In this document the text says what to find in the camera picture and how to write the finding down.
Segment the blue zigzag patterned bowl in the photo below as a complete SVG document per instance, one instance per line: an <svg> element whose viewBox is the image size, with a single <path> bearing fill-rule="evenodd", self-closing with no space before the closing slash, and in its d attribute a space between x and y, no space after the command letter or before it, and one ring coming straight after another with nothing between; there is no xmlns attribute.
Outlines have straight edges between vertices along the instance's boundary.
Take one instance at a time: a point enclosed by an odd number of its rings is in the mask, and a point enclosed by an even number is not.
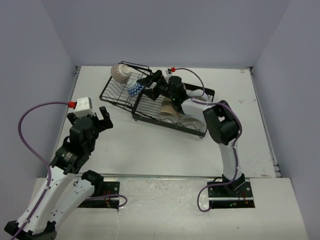
<svg viewBox="0 0 320 240"><path fill-rule="evenodd" d="M131 97L139 95L146 87L138 82L137 79L130 79L127 82L127 92Z"/></svg>

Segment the tan bowl with leaf motif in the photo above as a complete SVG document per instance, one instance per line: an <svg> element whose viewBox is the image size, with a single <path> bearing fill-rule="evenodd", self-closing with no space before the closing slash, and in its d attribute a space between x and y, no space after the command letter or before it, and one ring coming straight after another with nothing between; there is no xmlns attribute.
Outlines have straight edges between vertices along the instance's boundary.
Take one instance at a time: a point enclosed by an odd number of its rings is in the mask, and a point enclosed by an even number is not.
<svg viewBox="0 0 320 240"><path fill-rule="evenodd" d="M164 105L159 110L157 116L166 123L177 124L183 114L175 111L172 105Z"/></svg>

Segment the brown dotted white bowl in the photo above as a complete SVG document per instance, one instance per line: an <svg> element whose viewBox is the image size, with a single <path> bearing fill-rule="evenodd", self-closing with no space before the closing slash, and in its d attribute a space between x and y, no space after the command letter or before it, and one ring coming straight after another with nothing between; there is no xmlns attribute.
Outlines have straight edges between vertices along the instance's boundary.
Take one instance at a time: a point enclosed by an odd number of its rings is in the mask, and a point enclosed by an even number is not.
<svg viewBox="0 0 320 240"><path fill-rule="evenodd" d="M111 77L120 84L126 84L131 76L130 68L122 63L114 65L110 70Z"/></svg>

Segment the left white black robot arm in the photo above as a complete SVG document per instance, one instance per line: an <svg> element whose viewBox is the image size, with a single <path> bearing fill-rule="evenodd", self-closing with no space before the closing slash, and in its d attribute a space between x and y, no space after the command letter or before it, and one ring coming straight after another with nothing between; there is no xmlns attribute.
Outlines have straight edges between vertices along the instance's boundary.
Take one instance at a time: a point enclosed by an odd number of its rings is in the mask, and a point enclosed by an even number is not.
<svg viewBox="0 0 320 240"><path fill-rule="evenodd" d="M53 240L68 216L84 201L99 199L104 190L104 178L88 170L65 198L61 198L95 149L99 134L113 128L107 109L99 108L99 119L91 108L75 110L67 115L71 123L69 135L47 165L47 176L36 197L17 219L9 221L4 230L17 240Z"/></svg>

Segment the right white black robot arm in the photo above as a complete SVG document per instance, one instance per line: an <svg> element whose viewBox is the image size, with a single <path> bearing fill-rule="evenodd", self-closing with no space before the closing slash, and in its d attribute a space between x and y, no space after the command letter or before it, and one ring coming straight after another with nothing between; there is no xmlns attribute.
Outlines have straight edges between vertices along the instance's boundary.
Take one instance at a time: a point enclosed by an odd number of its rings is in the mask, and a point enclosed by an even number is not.
<svg viewBox="0 0 320 240"><path fill-rule="evenodd" d="M223 188L227 196L233 197L241 191L245 175L241 171L237 150L237 141L243 133L239 118L226 101L206 102L198 96L190 96L182 78L173 75L177 68L169 68L166 75L161 70L137 80L144 86L143 93L156 100L160 95L169 98L173 109L184 115L202 115L212 140L218 144L223 164L222 183L216 187Z"/></svg>

